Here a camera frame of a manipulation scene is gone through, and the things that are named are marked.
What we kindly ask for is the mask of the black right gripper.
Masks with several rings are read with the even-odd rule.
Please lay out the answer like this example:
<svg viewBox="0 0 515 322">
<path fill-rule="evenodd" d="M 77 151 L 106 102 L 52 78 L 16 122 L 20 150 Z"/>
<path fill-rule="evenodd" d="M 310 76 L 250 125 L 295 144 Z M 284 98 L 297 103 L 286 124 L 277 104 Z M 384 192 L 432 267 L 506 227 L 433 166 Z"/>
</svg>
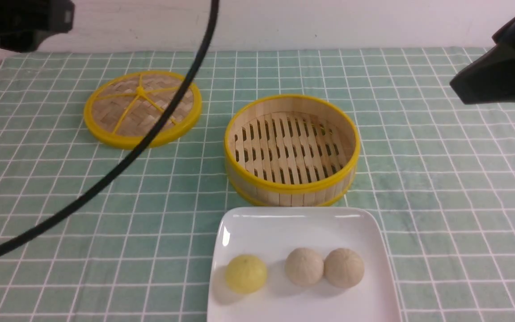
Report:
<svg viewBox="0 0 515 322">
<path fill-rule="evenodd" d="M 492 40 L 492 49 L 450 81 L 466 105 L 515 103 L 515 17 L 494 33 Z"/>
</svg>

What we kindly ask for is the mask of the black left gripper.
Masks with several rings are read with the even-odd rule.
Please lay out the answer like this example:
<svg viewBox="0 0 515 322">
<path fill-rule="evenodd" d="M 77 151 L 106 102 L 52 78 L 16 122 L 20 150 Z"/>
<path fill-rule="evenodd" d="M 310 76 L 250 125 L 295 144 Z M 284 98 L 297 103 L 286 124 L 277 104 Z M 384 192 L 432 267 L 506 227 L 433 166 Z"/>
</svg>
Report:
<svg viewBox="0 0 515 322">
<path fill-rule="evenodd" d="M 0 0 L 0 49 L 36 51 L 47 38 L 73 29 L 71 0 Z"/>
</svg>

